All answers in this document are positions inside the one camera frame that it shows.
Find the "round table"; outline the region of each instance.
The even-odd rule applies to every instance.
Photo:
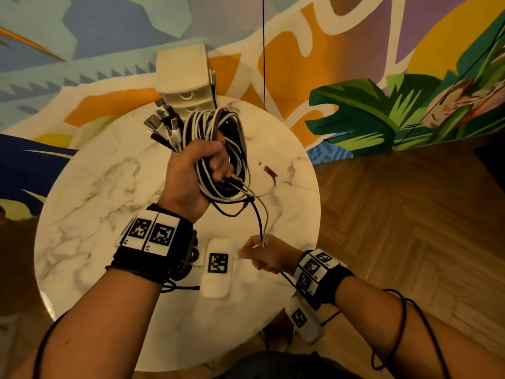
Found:
[[[316,175],[303,147],[279,120],[247,102],[218,97],[236,111],[248,147],[252,190],[270,214],[267,233],[300,248],[314,248],[320,223]],[[114,241],[129,220],[163,187],[170,150],[145,135],[142,122],[151,103],[107,127],[72,158],[43,207],[35,240],[35,274],[53,319],[71,308],[103,275]],[[265,172],[268,166],[277,174]],[[241,207],[225,205],[235,212]],[[265,212],[259,205],[263,224]],[[231,238],[237,250],[259,233],[249,205],[238,217],[210,206],[195,223],[199,248],[215,237]],[[204,363],[245,342],[278,314],[294,289],[283,277],[256,272],[235,257],[228,298],[203,298],[198,291],[162,293],[142,347],[137,370],[178,370]],[[199,284],[202,268],[193,267],[181,286]]]

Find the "tropical leaf painting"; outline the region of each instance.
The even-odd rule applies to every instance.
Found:
[[[505,12],[462,54],[444,79],[387,77],[387,88],[350,80],[311,91],[311,106],[338,110],[306,121],[315,135],[354,157],[490,133],[505,127]]]

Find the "orange paint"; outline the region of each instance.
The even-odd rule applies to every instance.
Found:
[[[267,58],[266,86],[284,119],[309,99],[312,89],[340,81],[344,69],[348,35],[330,36],[316,20],[314,5],[305,6],[301,13],[312,30],[312,50],[302,56],[292,32],[282,32],[265,47]],[[263,72],[263,56],[258,60]]]
[[[256,92],[252,84],[249,85],[248,89],[245,91],[244,95],[240,99],[242,101],[252,103],[254,106],[257,106],[258,108],[263,109],[264,107],[263,100]]]
[[[159,98],[160,95],[154,88],[119,90],[103,95],[90,95],[85,97],[79,106],[65,118],[65,122],[81,127],[100,117],[122,116]]]
[[[31,47],[33,47],[35,49],[38,49],[38,50],[41,50],[41,51],[43,51],[43,52],[45,52],[47,54],[50,54],[51,56],[59,58],[58,56],[56,56],[56,54],[54,54],[50,50],[47,50],[43,46],[40,46],[39,44],[36,44],[33,41],[28,40],[27,38],[24,38],[24,37],[20,36],[19,34],[11,32],[11,31],[9,31],[9,30],[7,30],[5,28],[0,27],[0,36],[7,37],[7,38],[10,38],[12,40],[19,41],[19,42],[21,42],[21,43],[23,43],[25,45],[29,45],[29,46],[31,46]]]
[[[319,120],[319,118],[323,117],[323,113],[321,113],[320,110],[312,110],[296,121],[296,123],[291,127],[291,131],[294,133],[296,138],[298,138],[298,141],[300,141],[303,147],[313,144],[321,137],[320,135],[312,134],[305,121]]]
[[[225,95],[235,78],[241,53],[209,58],[211,68],[216,72],[216,93]]]

